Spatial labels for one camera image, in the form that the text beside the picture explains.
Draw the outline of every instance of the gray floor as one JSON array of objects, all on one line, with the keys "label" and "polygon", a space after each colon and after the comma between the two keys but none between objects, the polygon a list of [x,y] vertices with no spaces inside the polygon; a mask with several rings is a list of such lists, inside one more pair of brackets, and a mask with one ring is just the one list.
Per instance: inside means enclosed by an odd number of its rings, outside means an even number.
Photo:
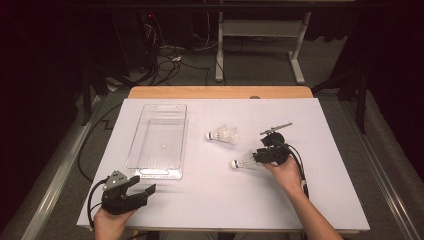
[{"label": "gray floor", "polygon": [[[275,43],[244,42],[226,39],[224,59],[227,85],[296,85],[286,52],[294,41]],[[335,64],[344,41],[325,43],[322,40],[305,42],[299,55],[307,86],[325,81]],[[214,82],[215,51],[179,51],[182,61],[196,67],[209,67],[207,77],[209,85],[221,85]],[[179,74],[168,81],[170,85],[205,85],[206,70],[182,66]],[[349,236],[351,239],[420,239],[424,236],[424,185],[408,159],[396,142],[390,128],[379,113],[371,94],[367,98],[366,129],[367,134],[358,134],[352,123],[351,106],[354,103],[339,102],[334,90],[317,94],[328,124],[336,140],[348,173],[357,194],[363,203],[365,215],[371,230]],[[128,89],[111,92],[103,100],[98,116],[122,102]],[[104,119],[113,125],[119,113],[119,107],[107,114]],[[81,130],[82,116],[78,116],[60,147],[46,165],[36,181],[34,188],[9,225],[0,235],[0,239],[21,239],[40,201],[54,178],[63,159]],[[101,122],[94,128],[81,153],[82,168],[93,177],[103,155],[111,130],[105,129]],[[87,229],[76,226],[76,221],[91,183],[82,177],[74,166],[66,184],[57,199],[57,203],[40,233],[40,239],[92,239]]]}]

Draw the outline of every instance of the table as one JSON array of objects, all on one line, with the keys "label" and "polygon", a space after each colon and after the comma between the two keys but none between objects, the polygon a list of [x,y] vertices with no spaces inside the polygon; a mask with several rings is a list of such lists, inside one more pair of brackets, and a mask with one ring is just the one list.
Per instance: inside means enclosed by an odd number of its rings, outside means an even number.
[{"label": "table", "polygon": [[[246,99],[251,96],[261,99]],[[94,183],[115,169],[131,174],[125,167],[125,158],[141,107],[146,103],[187,104],[184,173],[181,180],[142,179],[130,188],[128,194],[132,195],[157,184],[157,192],[129,220],[128,227],[159,231],[302,231],[289,200],[267,170],[235,171],[229,167],[229,162],[249,146],[261,147],[259,132],[265,127],[292,121],[293,127],[282,134],[302,156],[311,201],[340,232],[369,229],[319,102],[302,86],[133,88],[121,109]],[[246,109],[255,110],[255,114],[240,118]],[[245,117],[251,120],[240,121]],[[219,127],[221,120],[237,123],[241,138],[236,146],[204,139],[205,131]],[[97,191],[93,201],[100,198],[101,191]],[[77,224],[88,226],[85,208]]]},{"label": "table", "polygon": [[[355,0],[319,0],[318,2],[353,2]],[[261,3],[269,2],[288,2],[287,0],[266,0]],[[262,37],[293,37],[297,38],[296,46],[293,51],[288,52],[290,64],[293,69],[296,82],[299,85],[305,84],[302,70],[300,69],[297,57],[302,46],[303,38],[309,24],[311,12],[305,12],[303,19],[297,21],[265,21],[265,20],[238,20],[224,19],[223,12],[219,13],[218,23],[218,50],[216,55],[215,80],[221,82],[224,80],[224,36],[262,36]]]}]

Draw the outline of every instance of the wrist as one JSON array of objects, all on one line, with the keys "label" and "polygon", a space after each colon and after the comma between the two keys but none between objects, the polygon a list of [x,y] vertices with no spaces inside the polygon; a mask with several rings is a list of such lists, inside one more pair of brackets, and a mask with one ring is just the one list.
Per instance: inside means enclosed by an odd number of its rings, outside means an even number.
[{"label": "wrist", "polygon": [[303,192],[300,186],[286,187],[284,188],[284,191],[289,197],[305,195],[305,193]]}]

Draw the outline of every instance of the dark background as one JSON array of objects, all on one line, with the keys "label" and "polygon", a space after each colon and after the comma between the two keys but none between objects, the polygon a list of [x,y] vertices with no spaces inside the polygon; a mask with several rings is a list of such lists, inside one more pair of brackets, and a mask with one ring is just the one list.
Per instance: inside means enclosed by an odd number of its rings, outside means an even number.
[{"label": "dark background", "polygon": [[[331,41],[349,35],[333,74],[358,62],[367,66],[369,89],[407,157],[424,178],[423,3],[399,1],[393,6],[389,10],[316,11],[306,39],[324,36]],[[290,12],[284,18],[298,14]],[[252,12],[226,16],[281,18]],[[207,35],[204,14],[157,13],[157,18],[168,35],[165,38],[188,48],[192,33]],[[78,110],[74,100],[81,92],[87,58],[122,75],[128,70],[112,19],[107,13],[75,16],[62,1],[1,2],[0,231],[75,119]],[[216,13],[211,13],[210,22],[211,29],[217,29]]]}]

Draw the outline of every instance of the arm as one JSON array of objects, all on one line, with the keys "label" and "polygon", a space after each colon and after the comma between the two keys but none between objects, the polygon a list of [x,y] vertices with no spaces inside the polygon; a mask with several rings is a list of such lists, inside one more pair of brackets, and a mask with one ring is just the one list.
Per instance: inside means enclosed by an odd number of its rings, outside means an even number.
[{"label": "arm", "polygon": [[112,215],[103,208],[94,215],[94,229],[96,240],[118,240],[124,233],[128,219],[135,213],[126,212],[121,215]]},{"label": "arm", "polygon": [[303,193],[299,169],[293,157],[290,156],[287,162],[279,166],[271,163],[264,166],[271,171],[277,183],[286,192],[309,239],[342,239]]}]

